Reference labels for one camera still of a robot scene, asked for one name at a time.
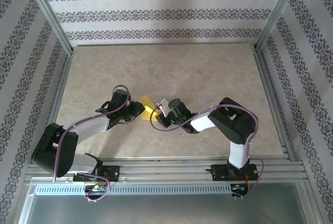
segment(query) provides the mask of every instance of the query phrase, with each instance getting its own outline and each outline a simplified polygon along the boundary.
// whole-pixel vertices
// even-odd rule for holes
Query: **white object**
[[[163,112],[163,115],[167,117],[168,113],[170,112],[169,102],[163,98],[163,100],[159,102],[158,105],[160,106],[160,110]]]
[[[75,154],[74,161],[67,173],[85,172],[91,174],[97,165],[96,159],[86,154]]]
[[[93,116],[100,115],[101,113],[95,112]],[[78,144],[84,141],[85,139],[97,134],[99,132],[104,132],[108,129],[110,119],[106,116],[101,116],[98,118],[94,118],[83,122],[82,124],[75,126],[70,130],[70,132],[75,132],[78,138]],[[72,124],[64,125],[64,129],[67,129]],[[68,173],[77,173],[77,172],[85,172],[91,174],[96,167],[97,161],[86,154],[75,154],[74,161],[69,169]]]
[[[104,132],[108,129],[110,119],[106,116],[101,116],[99,118],[94,118],[75,126],[70,130],[70,132],[75,132],[78,136],[78,144],[84,141],[85,139],[99,133]],[[72,124],[66,124],[63,126],[64,129],[67,129]]]
[[[210,112],[203,114],[196,119],[193,119],[191,121],[191,126],[198,132],[201,132],[205,129],[214,127],[212,121],[208,118],[208,115]],[[246,162],[248,161],[248,158],[246,157],[246,147],[247,147],[248,141],[244,145],[242,144],[235,144],[233,142],[230,142],[230,156],[229,156],[229,162],[234,165],[236,168],[243,168]]]

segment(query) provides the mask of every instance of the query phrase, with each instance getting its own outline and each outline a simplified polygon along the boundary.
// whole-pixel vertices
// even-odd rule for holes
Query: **beige floor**
[[[144,94],[153,102],[180,98],[192,112],[230,97],[259,118],[250,154],[282,154],[249,44],[79,47],[57,122],[91,115],[118,84],[128,86],[132,100]],[[162,133],[137,118],[85,140],[77,152],[99,157],[228,155],[229,141],[217,128],[197,135],[181,129]]]

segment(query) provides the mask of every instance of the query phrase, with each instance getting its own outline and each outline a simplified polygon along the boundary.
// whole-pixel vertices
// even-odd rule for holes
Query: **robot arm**
[[[118,89],[114,92],[111,101],[105,102],[100,109],[96,110],[93,116],[110,112],[123,105],[126,100],[127,91]],[[98,171],[103,164],[102,161],[87,153],[76,154],[76,146],[96,133],[107,131],[117,124],[127,124],[133,121],[144,110],[145,108],[141,103],[131,101],[131,97],[129,96],[125,107],[121,108],[119,111],[98,118],[92,118],[78,126],[74,126],[65,135],[62,142],[57,177],[62,177],[66,173],[77,172],[98,175]],[[56,145],[61,135],[71,125],[72,124],[61,126],[56,123],[51,123],[46,127],[32,155],[34,164],[53,173],[57,151]]]
[[[239,106],[230,98],[224,98],[220,105]],[[181,125],[186,120],[195,117],[196,113],[191,113],[180,101],[174,99],[169,104],[169,110],[164,104],[162,111],[168,112],[158,115],[156,118],[165,128],[171,124]],[[230,140],[230,156],[227,162],[227,175],[230,180],[236,180],[247,172],[249,159],[247,157],[248,140],[254,133],[255,120],[247,112],[232,107],[220,107],[216,110],[195,117],[192,121],[182,126],[185,132],[197,134],[205,129],[217,127]]]

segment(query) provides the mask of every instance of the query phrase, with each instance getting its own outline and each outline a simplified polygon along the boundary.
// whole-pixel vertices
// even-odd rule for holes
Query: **robotic arm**
[[[256,180],[258,176],[253,175],[253,171],[257,168],[254,164],[249,164],[250,160],[247,157],[248,140],[254,133],[255,120],[244,110],[235,108],[242,106],[230,98],[224,98],[220,105],[234,107],[220,107],[200,115],[191,113],[180,99],[173,99],[168,105],[167,101],[163,100],[160,104],[162,113],[156,118],[165,128],[171,124],[183,125],[182,129],[189,134],[217,127],[230,140],[230,156],[227,167],[221,167],[223,171],[216,173],[213,169],[210,170],[213,179],[218,179],[216,174],[220,174],[223,180],[243,180],[247,174],[252,175],[251,180]]]
[[[119,111],[87,120],[78,126],[74,126],[65,135],[60,150],[57,177],[62,177],[66,173],[77,172],[103,175],[102,161],[87,153],[76,154],[76,146],[92,135],[107,131],[117,124],[130,123],[145,110],[141,103],[131,101],[131,96],[128,95],[127,91],[118,89],[113,93],[111,101],[105,102],[100,109],[96,110],[93,116],[111,112],[125,102],[126,105]],[[32,155],[34,164],[50,173],[54,172],[57,152],[56,145],[59,143],[61,135],[71,125],[61,126],[52,123],[46,127]]]
[[[244,109],[242,106],[233,100],[224,98],[220,104],[224,106],[200,114],[191,113],[180,99],[174,99],[170,103],[163,100],[159,104],[162,113],[157,115],[156,119],[165,128],[171,124],[181,125],[182,129],[189,134],[197,134],[216,126],[230,140],[230,156],[226,165],[212,165],[208,170],[213,180],[243,181],[246,176],[249,180],[257,180],[257,168],[254,164],[249,164],[250,160],[247,157],[247,144],[254,134],[256,122],[250,114],[242,110]],[[107,131],[117,124],[130,123],[144,110],[140,102],[131,101],[128,91],[118,89],[113,93],[111,101],[105,102],[93,114],[98,117],[82,120],[77,126],[72,124],[61,126],[56,123],[48,125],[33,152],[32,161],[50,173],[56,171],[56,177],[62,177],[67,173],[88,173],[96,175],[97,178],[103,176],[110,181],[112,174],[116,175],[112,179],[118,181],[118,166],[103,166],[103,162],[93,155],[76,154],[76,146],[90,136]],[[72,128],[64,135],[57,163],[58,169],[55,169],[57,144],[61,136],[68,131],[69,126]],[[75,181],[91,180],[84,175],[75,175],[74,179]]]

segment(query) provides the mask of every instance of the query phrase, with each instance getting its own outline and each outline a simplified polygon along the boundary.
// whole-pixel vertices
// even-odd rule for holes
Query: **wall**
[[[333,222],[332,18],[332,0],[289,0],[262,50],[324,223]]]
[[[0,223],[10,223],[67,54],[36,0],[0,0]]]
[[[48,0],[72,45],[255,43],[277,0]]]

